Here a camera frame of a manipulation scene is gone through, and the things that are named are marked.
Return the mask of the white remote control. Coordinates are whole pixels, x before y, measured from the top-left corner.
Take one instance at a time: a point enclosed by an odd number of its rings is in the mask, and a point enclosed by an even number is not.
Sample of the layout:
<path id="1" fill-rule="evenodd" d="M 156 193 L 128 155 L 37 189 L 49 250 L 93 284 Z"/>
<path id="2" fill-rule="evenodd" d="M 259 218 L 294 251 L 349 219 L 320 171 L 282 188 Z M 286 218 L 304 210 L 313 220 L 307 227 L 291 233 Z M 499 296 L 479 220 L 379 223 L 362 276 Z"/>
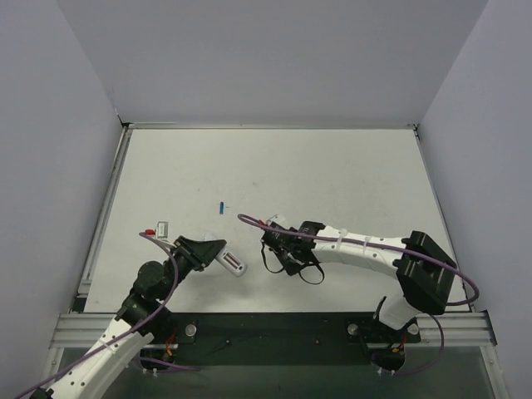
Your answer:
<path id="1" fill-rule="evenodd" d="M 225 242 L 214 259 L 236 278 L 242 277 L 248 269 L 248 265 L 231 249 L 228 242 Z"/>

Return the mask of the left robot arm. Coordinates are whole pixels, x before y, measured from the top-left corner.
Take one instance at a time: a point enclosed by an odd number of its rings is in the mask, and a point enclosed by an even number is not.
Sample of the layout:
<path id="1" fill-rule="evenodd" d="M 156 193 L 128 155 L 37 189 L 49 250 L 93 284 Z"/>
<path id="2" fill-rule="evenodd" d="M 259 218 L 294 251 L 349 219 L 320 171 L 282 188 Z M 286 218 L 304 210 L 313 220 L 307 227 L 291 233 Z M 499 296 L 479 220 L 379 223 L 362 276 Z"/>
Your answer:
<path id="1" fill-rule="evenodd" d="M 171 334 L 171 311 L 166 304 L 174 291 L 190 272 L 204 271 L 227 245 L 223 239 L 197 241 L 180 236 L 173 244 L 164 244 L 148 234 L 140 236 L 159 246 L 167 259 L 142 264 L 130 292 L 91 349 L 20 394 L 21 398 L 103 397 L 145 345 Z"/>

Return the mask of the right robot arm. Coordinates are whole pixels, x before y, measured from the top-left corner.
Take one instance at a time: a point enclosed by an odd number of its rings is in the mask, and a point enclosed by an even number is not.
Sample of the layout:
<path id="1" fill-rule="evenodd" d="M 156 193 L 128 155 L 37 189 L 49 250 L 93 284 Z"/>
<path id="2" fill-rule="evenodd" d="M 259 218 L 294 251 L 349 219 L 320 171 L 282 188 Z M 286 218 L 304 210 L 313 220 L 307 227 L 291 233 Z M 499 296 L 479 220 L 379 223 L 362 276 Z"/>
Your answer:
<path id="1" fill-rule="evenodd" d="M 427 234 L 413 231 L 407 238 L 378 238 L 313 221 L 298 229 L 286 229 L 273 220 L 263 227 L 261 244 L 290 276 L 301 275 L 307 267 L 322 273 L 324 264 L 343 264 L 396 281 L 400 291 L 384 295 L 374 313 L 388 328 L 398 331 L 421 313 L 446 311 L 456 264 Z"/>

